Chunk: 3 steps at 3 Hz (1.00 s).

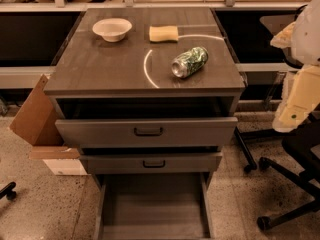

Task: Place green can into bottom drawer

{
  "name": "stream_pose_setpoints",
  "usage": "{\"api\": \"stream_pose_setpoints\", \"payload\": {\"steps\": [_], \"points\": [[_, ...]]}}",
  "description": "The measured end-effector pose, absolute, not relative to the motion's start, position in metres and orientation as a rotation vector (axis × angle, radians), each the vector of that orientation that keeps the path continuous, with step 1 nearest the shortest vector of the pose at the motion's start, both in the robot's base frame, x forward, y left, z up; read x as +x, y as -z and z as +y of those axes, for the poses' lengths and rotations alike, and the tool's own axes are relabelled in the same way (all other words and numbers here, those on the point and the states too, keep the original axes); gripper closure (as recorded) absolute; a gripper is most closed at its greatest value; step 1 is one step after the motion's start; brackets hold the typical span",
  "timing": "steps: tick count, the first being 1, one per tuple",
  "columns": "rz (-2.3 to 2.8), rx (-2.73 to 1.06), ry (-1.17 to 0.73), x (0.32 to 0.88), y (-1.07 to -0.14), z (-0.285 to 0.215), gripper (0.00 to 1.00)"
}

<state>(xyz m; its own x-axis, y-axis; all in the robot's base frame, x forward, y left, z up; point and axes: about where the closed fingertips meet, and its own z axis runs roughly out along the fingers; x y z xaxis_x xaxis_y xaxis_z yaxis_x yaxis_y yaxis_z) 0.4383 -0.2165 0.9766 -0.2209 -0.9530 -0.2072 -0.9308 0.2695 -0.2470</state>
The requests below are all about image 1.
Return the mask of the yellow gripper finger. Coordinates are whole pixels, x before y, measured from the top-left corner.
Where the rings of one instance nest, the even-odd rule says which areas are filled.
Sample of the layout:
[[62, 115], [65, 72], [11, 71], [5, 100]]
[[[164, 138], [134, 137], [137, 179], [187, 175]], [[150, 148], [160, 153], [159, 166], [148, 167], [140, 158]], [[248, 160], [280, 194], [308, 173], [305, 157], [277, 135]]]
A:
[[283, 30], [277, 33], [270, 41], [270, 45], [276, 48], [288, 48], [292, 45], [292, 35], [295, 22], [287, 25]]
[[320, 67], [305, 65], [285, 84], [289, 88], [275, 113], [272, 128], [287, 133], [296, 129], [320, 104]]

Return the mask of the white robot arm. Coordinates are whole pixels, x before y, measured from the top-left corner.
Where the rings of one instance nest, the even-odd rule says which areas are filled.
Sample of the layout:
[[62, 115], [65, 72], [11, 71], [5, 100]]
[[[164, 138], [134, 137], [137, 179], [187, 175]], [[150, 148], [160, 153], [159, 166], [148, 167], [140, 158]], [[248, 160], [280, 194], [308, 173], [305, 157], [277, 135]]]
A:
[[272, 123], [277, 132], [290, 132], [320, 104], [320, 0], [312, 0], [270, 44], [289, 48], [291, 56], [303, 64], [290, 91], [283, 92]]

